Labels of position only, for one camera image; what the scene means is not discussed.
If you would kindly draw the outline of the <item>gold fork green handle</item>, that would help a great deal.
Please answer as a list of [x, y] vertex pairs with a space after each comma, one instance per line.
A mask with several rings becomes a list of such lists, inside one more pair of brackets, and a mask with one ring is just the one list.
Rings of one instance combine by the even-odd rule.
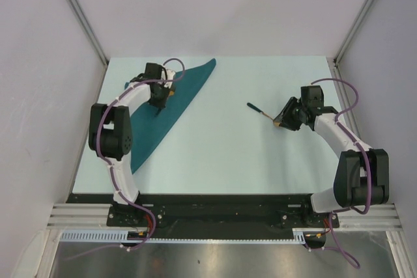
[[275, 127], [280, 127], [280, 123], [275, 121], [270, 115], [266, 114], [263, 110], [259, 109], [257, 106], [253, 105], [250, 102], [247, 102], [246, 105], [250, 108], [253, 109], [254, 111], [256, 111], [257, 113], [263, 115], [264, 117], [270, 119], [273, 123], [273, 125], [275, 125]]

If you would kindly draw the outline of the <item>gold spoon green handle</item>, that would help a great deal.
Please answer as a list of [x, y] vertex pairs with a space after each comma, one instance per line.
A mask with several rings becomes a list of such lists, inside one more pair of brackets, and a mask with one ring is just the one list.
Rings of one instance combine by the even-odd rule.
[[157, 112], [155, 116], [157, 117], [163, 109], [165, 109], [165, 105], [169, 97], [173, 96], [175, 92], [171, 89], [163, 90], [161, 95], [157, 98], [155, 107], [157, 108]]

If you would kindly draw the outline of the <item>teal cloth napkin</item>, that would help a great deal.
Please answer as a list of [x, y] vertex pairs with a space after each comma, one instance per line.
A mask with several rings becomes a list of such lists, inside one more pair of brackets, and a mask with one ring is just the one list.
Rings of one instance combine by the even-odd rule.
[[131, 115], [133, 145], [130, 168], [135, 173], [156, 150], [163, 138], [180, 119], [216, 67], [216, 59], [189, 68], [184, 78], [175, 83], [176, 90], [169, 97], [165, 108], [158, 109], [144, 104]]

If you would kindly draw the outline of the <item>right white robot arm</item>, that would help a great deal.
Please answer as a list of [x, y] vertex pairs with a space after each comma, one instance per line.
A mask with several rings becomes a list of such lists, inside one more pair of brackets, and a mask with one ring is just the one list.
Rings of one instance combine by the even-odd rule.
[[278, 116], [275, 126], [293, 132], [308, 126], [338, 157], [331, 188], [314, 193], [300, 211], [302, 222], [317, 226], [324, 213], [355, 210], [366, 214], [373, 205], [385, 204], [390, 196], [389, 156], [372, 148], [355, 135], [340, 119], [341, 113], [324, 104], [320, 86], [303, 86], [300, 97], [291, 97]]

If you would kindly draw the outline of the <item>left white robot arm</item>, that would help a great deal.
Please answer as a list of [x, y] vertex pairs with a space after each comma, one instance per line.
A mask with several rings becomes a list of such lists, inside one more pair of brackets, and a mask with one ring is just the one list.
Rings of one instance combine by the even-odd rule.
[[130, 168], [133, 145], [131, 116], [145, 104], [164, 109], [179, 77], [165, 64], [147, 63], [145, 71], [131, 79], [123, 92], [109, 104], [95, 103], [91, 107], [89, 148], [106, 164], [113, 185], [113, 200], [125, 205], [121, 217], [131, 226], [140, 224], [144, 218], [142, 207], [134, 204], [139, 190]]

